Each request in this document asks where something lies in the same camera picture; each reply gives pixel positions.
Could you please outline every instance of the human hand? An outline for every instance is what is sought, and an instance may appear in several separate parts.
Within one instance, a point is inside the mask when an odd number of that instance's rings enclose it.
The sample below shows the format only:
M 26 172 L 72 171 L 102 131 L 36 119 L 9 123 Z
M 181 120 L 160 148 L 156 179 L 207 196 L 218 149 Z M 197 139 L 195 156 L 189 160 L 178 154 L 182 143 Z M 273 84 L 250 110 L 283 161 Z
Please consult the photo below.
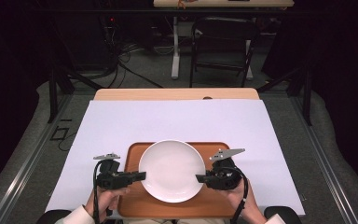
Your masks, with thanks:
M 241 211 L 242 217 L 250 224 L 266 223 L 267 219 L 263 216 L 263 214 L 261 214 L 260 210 L 258 209 L 251 183 L 249 182 L 249 180 L 246 181 L 248 181 L 249 189 L 244 206 L 245 208 Z M 236 188 L 229 190 L 218 190 L 218 192 L 228 199 L 234 209 L 237 209 L 238 205 L 243 199 L 244 190 L 245 186 L 242 179 L 240 181 L 240 184 Z
M 99 210 L 100 220 L 106 219 L 106 208 L 109 208 L 110 210 L 117 209 L 118 197 L 120 195 L 125 195 L 128 192 L 130 192 L 130 189 L 128 189 L 128 188 L 101 189 L 100 187 L 97 187 L 98 210 Z M 87 211 L 87 213 L 91 217 L 93 217 L 94 191 L 89 196 L 89 200 L 87 201 L 86 205 L 84 206 L 84 209 Z

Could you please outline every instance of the white paper sheet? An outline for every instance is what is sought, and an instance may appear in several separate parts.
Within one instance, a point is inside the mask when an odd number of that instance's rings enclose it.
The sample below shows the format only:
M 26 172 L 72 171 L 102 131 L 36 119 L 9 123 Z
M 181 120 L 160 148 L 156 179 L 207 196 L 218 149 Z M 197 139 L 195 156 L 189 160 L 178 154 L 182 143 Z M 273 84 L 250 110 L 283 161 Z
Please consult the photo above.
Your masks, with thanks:
M 47 211 L 87 201 L 94 156 L 117 153 L 122 171 L 130 145 L 166 139 L 244 147 L 233 159 L 251 179 L 260 209 L 284 205 L 305 215 L 263 101 L 218 99 L 91 101 Z

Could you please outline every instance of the white surface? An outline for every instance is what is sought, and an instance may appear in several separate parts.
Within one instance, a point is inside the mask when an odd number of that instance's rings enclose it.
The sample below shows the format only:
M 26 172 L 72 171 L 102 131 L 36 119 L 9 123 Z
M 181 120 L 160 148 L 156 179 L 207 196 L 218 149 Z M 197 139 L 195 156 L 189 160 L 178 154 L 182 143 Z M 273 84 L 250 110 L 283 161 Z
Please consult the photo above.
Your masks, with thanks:
M 246 148 L 233 160 L 252 181 L 260 209 L 284 205 L 305 215 L 263 101 L 217 99 L 91 101 L 47 211 L 74 210 L 87 201 L 94 156 L 117 153 L 122 171 L 133 143 L 164 139 Z
M 139 172 L 146 172 L 142 184 L 153 197 L 166 203 L 181 203 L 200 192 L 202 184 L 196 175 L 205 175 L 205 164 L 191 145 L 164 140 L 145 151 Z

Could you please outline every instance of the gray carpet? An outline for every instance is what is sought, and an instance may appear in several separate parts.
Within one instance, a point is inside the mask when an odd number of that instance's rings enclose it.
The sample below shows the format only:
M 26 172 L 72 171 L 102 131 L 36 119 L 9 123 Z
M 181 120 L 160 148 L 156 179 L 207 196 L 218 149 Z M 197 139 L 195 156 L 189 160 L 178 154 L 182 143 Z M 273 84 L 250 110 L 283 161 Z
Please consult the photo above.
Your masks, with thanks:
M 270 39 L 267 38 L 265 41 L 266 43 L 261 43 L 255 50 L 252 62 L 254 79 L 248 81 L 246 87 L 259 87 L 267 79 L 260 72 L 268 52 Z M 188 87 L 189 71 L 188 51 L 183 49 L 181 56 L 180 76 L 176 80 L 171 79 L 171 54 L 161 55 L 155 52 L 137 50 L 132 52 L 131 56 L 123 55 L 123 59 L 128 57 L 129 61 L 125 64 L 132 71 L 152 79 L 165 88 L 186 88 Z M 93 74 L 86 74 L 86 76 L 92 77 Z M 221 77 L 216 78 L 220 79 L 199 76 L 194 86 L 220 87 L 236 84 L 233 76 L 227 76 L 227 78 L 223 79 Z M 110 75 L 94 81 L 107 87 L 112 79 L 113 75 Z M 62 113 L 58 117 L 59 121 L 54 124 L 55 126 L 49 127 L 52 130 L 57 127 L 62 130 L 68 129 L 68 138 L 61 142 L 60 140 L 50 140 L 52 133 L 48 136 L 48 140 L 42 144 L 42 153 L 32 170 L 32 174 L 29 179 L 26 179 L 24 189 L 21 191 L 19 198 L 14 200 L 12 206 L 7 209 L 2 222 L 35 223 L 45 211 L 49 194 L 54 189 L 55 183 L 60 176 L 67 155 L 66 150 L 70 148 L 87 109 L 88 102 L 94 94 L 94 91 L 83 83 L 74 80 L 74 84 L 76 92 L 73 96 L 65 98 L 60 95 L 60 99 L 67 99 L 69 103 L 62 109 Z M 129 72 L 125 73 L 123 69 L 119 69 L 117 81 L 112 85 L 112 88 L 117 87 L 155 88 L 152 84 Z M 297 191 L 303 199 L 302 203 L 307 215 L 302 217 L 301 220 L 303 223 L 345 223 L 337 205 L 337 199 L 334 198 L 330 186 L 326 183 L 321 167 L 316 161 L 314 147 L 306 128 L 304 128 L 302 118 L 297 114 L 296 105 L 293 103 L 293 99 L 288 98 L 282 92 L 285 87 L 286 84 L 283 83 L 272 91 L 262 93 L 260 97 L 266 104 Z M 40 93 L 40 101 L 35 111 L 34 119 L 0 176 L 0 203 L 2 203 L 10 183 L 16 178 L 16 174 L 21 170 L 28 156 L 34 152 L 38 139 L 48 127 L 47 83 L 41 86 L 38 92 Z M 334 130 L 324 108 L 324 102 L 317 94 L 312 95 L 311 120 L 313 123 L 312 129 L 316 132 L 358 218 L 358 178 L 340 156 L 335 143 Z M 62 132 L 56 133 L 55 137 L 59 137 Z

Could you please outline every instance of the orange tray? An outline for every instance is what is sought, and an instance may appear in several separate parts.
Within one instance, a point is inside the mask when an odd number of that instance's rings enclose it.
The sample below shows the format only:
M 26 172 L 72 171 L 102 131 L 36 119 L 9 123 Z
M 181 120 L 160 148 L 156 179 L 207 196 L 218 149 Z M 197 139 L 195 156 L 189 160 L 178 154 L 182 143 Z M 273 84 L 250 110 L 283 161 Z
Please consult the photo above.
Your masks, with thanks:
M 130 146 L 125 171 L 132 172 L 139 169 L 139 161 L 153 143 L 135 143 Z M 212 169 L 209 158 L 219 149 L 228 149 L 225 143 L 189 143 L 194 147 L 205 163 L 205 168 Z M 120 197 L 118 212 L 123 217 L 133 218 L 200 218 L 200 217 L 226 217 L 234 215 L 234 209 L 228 200 L 204 185 L 200 192 L 182 203 L 165 203 L 154 198 L 144 188 L 141 182 L 129 185 L 131 192 Z

